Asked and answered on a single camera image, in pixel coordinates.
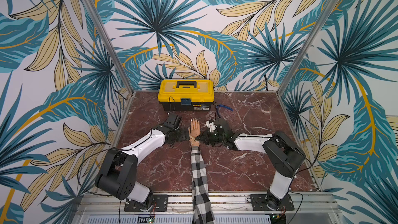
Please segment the mannequin hand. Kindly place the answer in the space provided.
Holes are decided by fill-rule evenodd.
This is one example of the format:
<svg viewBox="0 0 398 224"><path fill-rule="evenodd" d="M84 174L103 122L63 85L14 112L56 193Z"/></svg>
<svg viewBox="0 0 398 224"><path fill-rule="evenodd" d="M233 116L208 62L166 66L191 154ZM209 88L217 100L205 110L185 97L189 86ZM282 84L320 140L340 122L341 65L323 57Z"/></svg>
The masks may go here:
<svg viewBox="0 0 398 224"><path fill-rule="evenodd" d="M193 118L190 121L189 136L197 138L201 134L200 123L197 119Z"/></svg>

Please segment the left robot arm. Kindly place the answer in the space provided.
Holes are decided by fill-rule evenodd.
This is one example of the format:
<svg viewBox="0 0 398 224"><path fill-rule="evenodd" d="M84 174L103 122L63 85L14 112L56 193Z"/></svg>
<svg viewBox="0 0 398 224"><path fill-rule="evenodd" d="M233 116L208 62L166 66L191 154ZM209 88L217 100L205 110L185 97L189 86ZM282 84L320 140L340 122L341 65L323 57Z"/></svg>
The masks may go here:
<svg viewBox="0 0 398 224"><path fill-rule="evenodd" d="M137 167L157 148L189 139L188 129L181 128L180 122L180 116L170 113L165 122L152 128L135 143L108 150L95 187L119 200L127 199L139 209L151 209L154 206L153 191L136 181Z"/></svg>

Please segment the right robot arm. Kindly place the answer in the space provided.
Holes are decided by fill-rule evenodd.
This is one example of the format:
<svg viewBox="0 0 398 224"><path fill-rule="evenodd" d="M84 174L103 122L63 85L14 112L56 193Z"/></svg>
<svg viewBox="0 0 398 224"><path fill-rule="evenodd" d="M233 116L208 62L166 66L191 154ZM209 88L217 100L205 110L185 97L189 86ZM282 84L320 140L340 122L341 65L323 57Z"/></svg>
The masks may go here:
<svg viewBox="0 0 398 224"><path fill-rule="evenodd" d="M223 118L206 121L206 128L195 139L213 147L224 146L235 151L264 153L272 163L275 174L266 195L251 197L254 210L266 207L273 211L292 211L289 195L291 184L304 163L304 151L282 131L273 134L235 133Z"/></svg>

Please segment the black white plaid sleeve arm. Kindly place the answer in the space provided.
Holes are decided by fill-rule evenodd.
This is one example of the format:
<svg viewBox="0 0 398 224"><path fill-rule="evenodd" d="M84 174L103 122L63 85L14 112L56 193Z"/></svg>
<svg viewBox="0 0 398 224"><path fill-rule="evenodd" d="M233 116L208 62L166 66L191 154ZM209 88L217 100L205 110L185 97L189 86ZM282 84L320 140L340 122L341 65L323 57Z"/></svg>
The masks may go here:
<svg viewBox="0 0 398 224"><path fill-rule="evenodd" d="M208 193L206 165L199 146L191 148L193 224L215 224Z"/></svg>

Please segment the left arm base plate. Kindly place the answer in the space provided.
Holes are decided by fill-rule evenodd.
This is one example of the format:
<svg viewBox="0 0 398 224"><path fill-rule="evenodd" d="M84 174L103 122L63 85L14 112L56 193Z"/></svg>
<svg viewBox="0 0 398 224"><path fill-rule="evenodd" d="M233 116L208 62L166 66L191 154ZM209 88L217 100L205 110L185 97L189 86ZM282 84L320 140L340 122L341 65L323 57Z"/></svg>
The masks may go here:
<svg viewBox="0 0 398 224"><path fill-rule="evenodd" d="M124 211L125 212L166 212L167 206L169 202L168 195L149 195L149 197L143 202L140 203L138 201L127 199Z"/></svg>

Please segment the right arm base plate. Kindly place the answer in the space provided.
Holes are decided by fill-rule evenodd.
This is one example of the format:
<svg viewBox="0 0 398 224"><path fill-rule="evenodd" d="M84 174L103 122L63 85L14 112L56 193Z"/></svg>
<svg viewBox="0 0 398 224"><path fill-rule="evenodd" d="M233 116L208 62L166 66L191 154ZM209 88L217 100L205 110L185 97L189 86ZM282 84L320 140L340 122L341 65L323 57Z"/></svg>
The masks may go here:
<svg viewBox="0 0 398 224"><path fill-rule="evenodd" d="M267 194L251 194L247 201L253 211L293 211L295 210L291 196L287 194L283 199L274 198Z"/></svg>

